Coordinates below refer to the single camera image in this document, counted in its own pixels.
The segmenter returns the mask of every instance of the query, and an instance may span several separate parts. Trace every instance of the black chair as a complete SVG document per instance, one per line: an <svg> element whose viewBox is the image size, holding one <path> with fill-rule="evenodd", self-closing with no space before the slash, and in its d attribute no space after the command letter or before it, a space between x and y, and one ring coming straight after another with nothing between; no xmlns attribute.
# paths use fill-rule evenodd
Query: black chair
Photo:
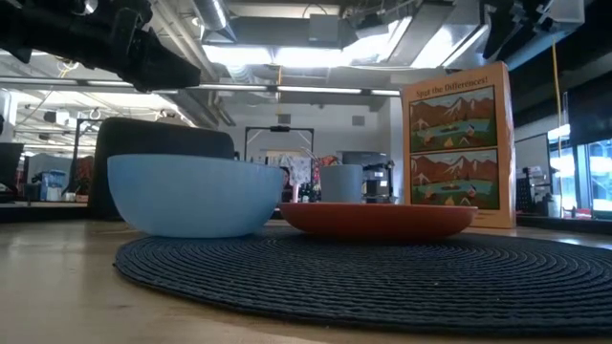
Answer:
<svg viewBox="0 0 612 344"><path fill-rule="evenodd" d="M13 201L17 197L15 174L22 152L23 143L0 143L0 183L11 191L9 195L0 193L0 203Z"/></svg>
<svg viewBox="0 0 612 344"><path fill-rule="evenodd" d="M109 118L100 126L96 146L88 204L94 218L119 217L108 187L107 160L123 154L233 159L234 149L227 133L130 118Z"/></svg>

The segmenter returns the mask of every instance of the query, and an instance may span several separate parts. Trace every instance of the table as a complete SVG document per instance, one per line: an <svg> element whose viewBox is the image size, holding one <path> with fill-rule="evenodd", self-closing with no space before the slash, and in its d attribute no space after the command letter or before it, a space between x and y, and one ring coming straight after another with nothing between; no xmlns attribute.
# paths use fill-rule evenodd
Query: table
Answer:
<svg viewBox="0 0 612 344"><path fill-rule="evenodd" d="M284 226L284 222L270 222ZM468 232L612 249L612 236L520 227ZM226 312L146 290L112 267L119 245L142 235L122 222L0 225L0 337L3 343L514 343L386 333ZM609 339L523 340L609 343Z"/></svg>

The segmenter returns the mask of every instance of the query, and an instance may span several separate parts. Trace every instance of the plate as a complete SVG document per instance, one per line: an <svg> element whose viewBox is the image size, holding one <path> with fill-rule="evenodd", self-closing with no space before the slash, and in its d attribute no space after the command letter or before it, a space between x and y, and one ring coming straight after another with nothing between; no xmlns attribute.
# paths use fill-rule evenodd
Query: plate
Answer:
<svg viewBox="0 0 612 344"><path fill-rule="evenodd" d="M305 232L343 239L432 240L459 233L477 207L395 204L281 204L283 218Z"/></svg>

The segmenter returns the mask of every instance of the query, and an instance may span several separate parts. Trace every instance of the book cover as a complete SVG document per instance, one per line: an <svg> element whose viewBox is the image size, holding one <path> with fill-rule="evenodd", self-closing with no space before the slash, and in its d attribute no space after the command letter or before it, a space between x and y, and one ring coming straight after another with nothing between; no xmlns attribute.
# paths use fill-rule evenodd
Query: book cover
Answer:
<svg viewBox="0 0 612 344"><path fill-rule="evenodd" d="M473 226L514 226L514 126L499 62L404 88L407 204L477 206Z"/></svg>

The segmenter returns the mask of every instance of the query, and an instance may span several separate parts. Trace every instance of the placemat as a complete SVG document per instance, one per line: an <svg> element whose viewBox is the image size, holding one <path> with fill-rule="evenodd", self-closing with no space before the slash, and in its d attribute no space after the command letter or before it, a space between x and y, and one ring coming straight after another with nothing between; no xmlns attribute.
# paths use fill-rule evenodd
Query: placemat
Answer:
<svg viewBox="0 0 612 344"><path fill-rule="evenodd" d="M612 251L460 234L437 243L149 237L115 264L137 284L326 325L495 336L612 335Z"/></svg>

